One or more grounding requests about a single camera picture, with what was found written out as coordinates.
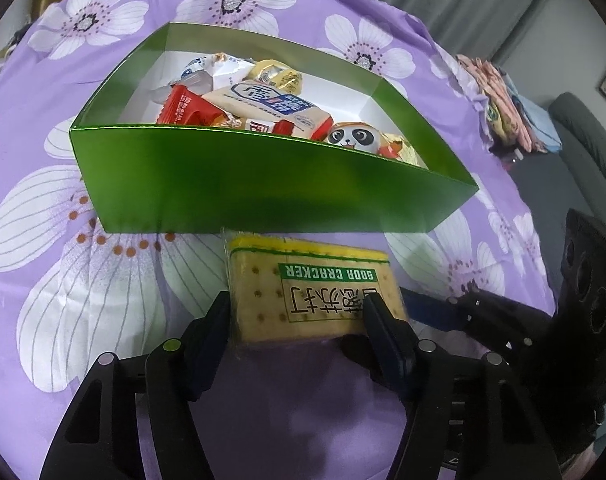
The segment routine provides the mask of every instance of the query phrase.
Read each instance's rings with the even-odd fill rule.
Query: purple bedsheet
[[[376,0],[65,0],[0,75],[0,451],[22,480],[38,478],[98,354],[131,356],[179,335],[225,286],[216,236],[106,235],[67,135],[99,82],[169,20],[275,34],[380,73],[481,187],[429,235],[314,238],[389,252],[402,286],[447,296],[475,281],[554,310],[531,215],[484,146],[484,98],[456,78],[418,19]],[[446,348],[480,351],[460,334],[417,330]],[[139,409],[155,479],[144,403]],[[229,353],[193,415],[221,480],[383,479],[404,425],[393,394],[333,342]]]

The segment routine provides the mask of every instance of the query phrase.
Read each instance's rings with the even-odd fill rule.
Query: cardboard box
[[[215,52],[301,71],[302,98],[334,121],[402,133],[429,169],[305,139],[154,124],[161,105],[148,92]],[[149,36],[83,107],[70,138],[107,232],[427,232],[478,189],[385,79],[297,43],[212,25],[168,23]]]

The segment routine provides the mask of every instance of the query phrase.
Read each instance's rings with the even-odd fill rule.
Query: snack
[[[325,142],[425,168],[425,163],[407,139],[396,134],[384,134],[366,123],[336,123]]]
[[[227,120],[227,114],[220,108],[190,92],[185,86],[174,85],[156,123],[217,126]]]
[[[226,240],[233,337],[239,343],[363,333],[365,294],[407,319],[387,254],[255,234]]]
[[[288,120],[294,124],[293,137],[323,140],[332,127],[329,113],[264,83],[245,81],[209,92],[203,98],[237,117],[273,122]]]
[[[195,57],[183,69],[179,79],[152,90],[150,99],[163,104],[173,86],[179,83],[186,86],[190,92],[203,95],[241,82],[253,67],[254,63],[223,52]]]
[[[277,123],[273,121],[259,121],[258,119],[247,119],[234,117],[217,125],[220,128],[234,128],[237,130],[247,130],[249,132],[261,132],[265,134],[287,135],[290,136],[294,131],[294,124],[281,119]]]
[[[203,65],[203,70],[212,76],[212,90],[240,83],[253,68],[254,63],[223,52],[207,56]]]
[[[387,146],[382,147],[380,150],[382,156],[388,156],[387,154],[389,154],[389,158],[396,158],[407,164],[427,169],[427,165],[405,137],[397,134],[382,133],[381,136],[383,137],[384,143],[387,143]]]
[[[247,79],[268,84],[288,94],[299,95],[303,89],[302,74],[274,59],[257,62]]]

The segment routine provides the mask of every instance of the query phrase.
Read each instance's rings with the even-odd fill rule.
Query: panda face
[[[326,142],[368,153],[377,153],[381,147],[379,131],[365,123],[335,124]]]

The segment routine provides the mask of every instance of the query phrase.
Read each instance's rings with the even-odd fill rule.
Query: wall
[[[546,0],[502,66],[532,101],[572,92],[606,129],[606,26],[588,0]]]

